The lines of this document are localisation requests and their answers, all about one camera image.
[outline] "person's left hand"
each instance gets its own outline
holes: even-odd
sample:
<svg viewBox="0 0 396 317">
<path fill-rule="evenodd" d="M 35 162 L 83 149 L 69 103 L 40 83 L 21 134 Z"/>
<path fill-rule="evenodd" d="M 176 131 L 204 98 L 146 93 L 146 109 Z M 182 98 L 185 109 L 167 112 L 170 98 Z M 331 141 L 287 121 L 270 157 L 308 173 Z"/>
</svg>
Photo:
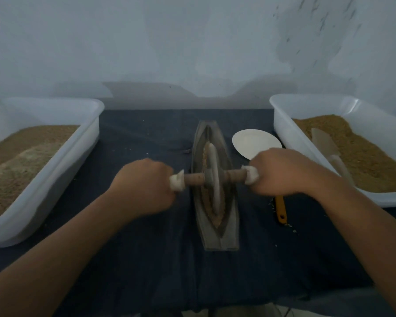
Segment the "person's left hand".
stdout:
<svg viewBox="0 0 396 317">
<path fill-rule="evenodd" d="M 125 165 L 104 193 L 108 200 L 123 211 L 127 220 L 168 209 L 176 194 L 170 189 L 173 169 L 151 159 Z"/>
</svg>

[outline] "white plastic tray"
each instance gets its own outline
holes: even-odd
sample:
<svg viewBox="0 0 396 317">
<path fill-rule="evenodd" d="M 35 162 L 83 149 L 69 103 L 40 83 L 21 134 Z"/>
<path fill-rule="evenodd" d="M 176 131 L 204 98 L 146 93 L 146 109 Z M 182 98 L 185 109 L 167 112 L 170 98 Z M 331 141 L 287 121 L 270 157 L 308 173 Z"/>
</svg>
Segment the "white plastic tray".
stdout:
<svg viewBox="0 0 396 317">
<path fill-rule="evenodd" d="M 396 161 L 396 117 L 363 100 L 343 95 L 273 95 L 270 103 L 275 108 L 275 130 L 286 148 L 299 151 L 331 171 L 336 172 L 292 118 L 341 116 L 349 122 L 354 133 L 374 143 Z M 360 191 L 381 207 L 396 207 L 396 192 Z"/>
<path fill-rule="evenodd" d="M 0 247 L 28 238 L 44 222 L 95 146 L 104 104 L 92 99 L 9 98 L 0 101 L 0 141 L 26 127 L 80 125 L 0 216 Z"/>
</svg>

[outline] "brown powder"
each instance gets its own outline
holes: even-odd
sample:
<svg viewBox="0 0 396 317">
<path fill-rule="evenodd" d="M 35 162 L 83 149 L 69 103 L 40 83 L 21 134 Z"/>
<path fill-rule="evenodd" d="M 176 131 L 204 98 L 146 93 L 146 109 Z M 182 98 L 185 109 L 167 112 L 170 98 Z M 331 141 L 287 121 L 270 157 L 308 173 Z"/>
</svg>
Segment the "brown powder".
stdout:
<svg viewBox="0 0 396 317">
<path fill-rule="evenodd" d="M 204 172 L 205 169 L 207 169 L 207 147 L 208 145 L 206 144 L 204 147 L 204 151 L 202 154 L 202 171 Z M 210 218 L 211 222 L 213 223 L 213 225 L 218 228 L 220 226 L 220 224 L 223 221 L 223 217 L 225 214 L 225 196 L 224 196 L 224 190 L 223 187 L 220 187 L 220 214 L 216 215 L 213 212 L 213 207 L 211 205 L 211 198 L 210 198 L 210 192 L 208 191 L 207 188 L 205 188 L 204 186 L 201 186 L 201 196 L 202 196 L 202 202 L 204 204 L 204 208 L 205 211 L 208 215 L 208 217 Z"/>
<path fill-rule="evenodd" d="M 77 125 L 29 127 L 0 142 L 0 215 L 77 128 Z"/>
<path fill-rule="evenodd" d="M 396 192 L 396 161 L 375 144 L 354 134 L 345 119 L 325 115 L 294 121 L 310 140 L 312 128 L 332 137 L 358 188 L 376 193 Z"/>
</svg>

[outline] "table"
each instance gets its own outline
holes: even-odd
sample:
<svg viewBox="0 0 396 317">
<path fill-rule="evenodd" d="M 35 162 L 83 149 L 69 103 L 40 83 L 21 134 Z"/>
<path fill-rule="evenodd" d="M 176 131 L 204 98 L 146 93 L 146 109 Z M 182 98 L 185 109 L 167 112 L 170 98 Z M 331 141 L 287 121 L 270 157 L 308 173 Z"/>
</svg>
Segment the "table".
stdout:
<svg viewBox="0 0 396 317">
<path fill-rule="evenodd" d="M 233 165 L 247 164 L 231 138 L 246 128 L 274 133 L 274 111 L 124 110 L 100 116 L 100 140 L 52 213 L 25 242 L 0 249 L 0 270 L 59 228 L 110 185 L 117 171 L 152 158 L 189 170 L 199 120 L 216 120 Z M 305 195 L 285 198 L 290 226 L 280 225 L 271 198 L 238 185 L 240 250 L 206 252 L 184 191 L 167 212 L 140 218 L 90 261 L 57 315 L 119 315 L 261 304 L 284 296 L 371 285 L 355 256 L 325 215 Z M 388 209 L 396 217 L 396 209 Z"/>
</svg>

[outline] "person's right arm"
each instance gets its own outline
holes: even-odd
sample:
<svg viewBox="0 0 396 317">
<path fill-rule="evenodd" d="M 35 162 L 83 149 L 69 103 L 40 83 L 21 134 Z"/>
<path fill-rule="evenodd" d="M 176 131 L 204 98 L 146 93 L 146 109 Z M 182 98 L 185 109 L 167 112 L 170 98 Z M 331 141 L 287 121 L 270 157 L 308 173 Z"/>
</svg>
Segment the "person's right arm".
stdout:
<svg viewBox="0 0 396 317">
<path fill-rule="evenodd" d="M 325 209 L 344 240 L 396 311 L 396 219 L 341 177 L 289 149 L 269 149 L 251 160 L 263 195 L 303 192 Z"/>
</svg>

